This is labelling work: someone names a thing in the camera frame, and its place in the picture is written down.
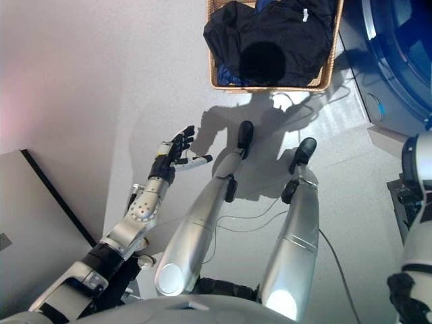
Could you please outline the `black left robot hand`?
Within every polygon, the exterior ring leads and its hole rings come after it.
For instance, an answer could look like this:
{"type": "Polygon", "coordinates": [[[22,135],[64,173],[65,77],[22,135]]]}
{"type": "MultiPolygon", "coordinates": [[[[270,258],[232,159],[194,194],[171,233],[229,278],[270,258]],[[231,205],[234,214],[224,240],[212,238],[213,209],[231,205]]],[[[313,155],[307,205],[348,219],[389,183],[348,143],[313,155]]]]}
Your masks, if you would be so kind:
{"type": "Polygon", "coordinates": [[[210,163],[211,155],[183,157],[194,141],[195,127],[188,126],[178,132],[170,141],[163,141],[156,154],[148,175],[150,178],[159,178],[172,184],[177,171],[186,171],[210,163]]]}

